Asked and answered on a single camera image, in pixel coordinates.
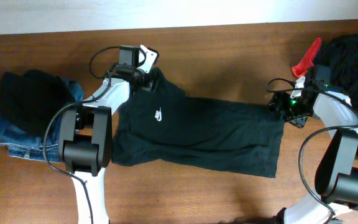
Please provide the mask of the black Nike t-shirt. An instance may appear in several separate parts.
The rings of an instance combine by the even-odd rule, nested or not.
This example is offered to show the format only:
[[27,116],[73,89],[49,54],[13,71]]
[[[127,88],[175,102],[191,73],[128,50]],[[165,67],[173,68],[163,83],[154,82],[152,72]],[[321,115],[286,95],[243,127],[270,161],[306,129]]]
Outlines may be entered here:
[[157,85],[138,89],[119,108],[112,161],[134,166],[164,160],[274,178],[284,121],[264,105],[185,95],[159,68]]

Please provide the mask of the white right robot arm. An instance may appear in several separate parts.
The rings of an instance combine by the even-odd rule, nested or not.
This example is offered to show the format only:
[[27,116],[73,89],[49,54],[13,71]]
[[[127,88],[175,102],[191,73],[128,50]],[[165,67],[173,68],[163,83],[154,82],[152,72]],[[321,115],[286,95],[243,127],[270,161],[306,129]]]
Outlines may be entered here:
[[[298,169],[307,195],[283,208],[271,223],[337,223],[336,217],[358,211],[358,112],[347,93],[327,84],[296,84],[272,91],[269,106],[284,113],[287,121],[301,126],[307,117],[320,119],[324,128],[302,143]],[[317,135],[329,133],[331,142],[314,177],[306,181],[303,156],[306,145]]]

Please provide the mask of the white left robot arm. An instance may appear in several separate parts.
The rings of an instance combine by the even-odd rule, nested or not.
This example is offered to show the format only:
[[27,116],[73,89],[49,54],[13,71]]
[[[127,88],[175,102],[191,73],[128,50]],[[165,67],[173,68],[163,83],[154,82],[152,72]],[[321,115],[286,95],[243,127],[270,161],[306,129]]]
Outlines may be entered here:
[[85,100],[62,113],[58,143],[64,173],[73,181],[78,223],[109,223],[104,173],[112,158],[112,115],[139,89],[153,91],[158,74],[136,70],[132,75],[108,73]]

